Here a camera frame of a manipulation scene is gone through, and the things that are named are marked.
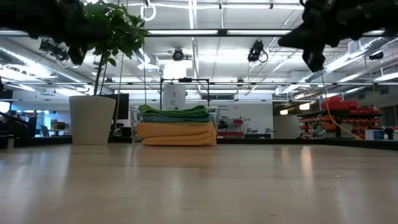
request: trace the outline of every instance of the stack of towels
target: stack of towels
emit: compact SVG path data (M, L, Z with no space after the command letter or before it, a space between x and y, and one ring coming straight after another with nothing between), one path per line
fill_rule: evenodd
M205 106L188 110L161 111L148 105L139 107L143 121L137 133L148 146L215 146L213 115Z

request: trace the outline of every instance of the green leaves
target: green leaves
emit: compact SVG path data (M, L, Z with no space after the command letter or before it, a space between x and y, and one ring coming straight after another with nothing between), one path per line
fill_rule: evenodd
M109 62L116 66L116 61L110 58L110 54L116 56L119 50L131 58L133 50L140 49L145 44L145 23L139 16L130 15L126 6L105 3L100 0L95 4L85 6L86 18L102 24L112 36L104 41L92 43L88 49L94 49L94 55L106 53L104 63Z
M109 62L112 66L116 67L116 61L115 61L113 58L109 58L109 59L108 59L108 62Z

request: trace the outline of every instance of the potted plant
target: potted plant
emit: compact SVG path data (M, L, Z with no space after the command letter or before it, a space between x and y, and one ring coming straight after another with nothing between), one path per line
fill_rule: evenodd
M102 67L107 63L115 67L119 52L131 58L133 50L139 50L144 45L144 37L148 31L144 29L144 21L130 15L123 5L105 3L102 0L94 4L88 3L85 6L85 16L90 21L102 24L111 35L106 41L88 46L88 50L94 49L93 54L100 55L101 59L94 95L69 97L72 138L74 144L106 144L116 102L97 96Z

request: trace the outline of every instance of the black monitor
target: black monitor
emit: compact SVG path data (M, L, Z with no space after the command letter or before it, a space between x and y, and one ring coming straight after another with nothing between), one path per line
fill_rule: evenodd
M112 94L112 95L101 95L110 99L116 100L113 111L113 119L116 119L116 112L118 111L118 99L119 99L119 112L118 119L129 119L129 94Z

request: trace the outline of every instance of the green towel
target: green towel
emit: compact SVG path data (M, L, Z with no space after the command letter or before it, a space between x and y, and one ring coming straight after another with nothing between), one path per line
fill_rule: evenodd
M209 113L207 112L207 108L202 105L187 110L169 110L169 111L157 110L148 105L141 105L139 107L139 111L143 116L157 115L157 116L168 116L174 118L179 118L179 117L190 118L190 117L209 115Z

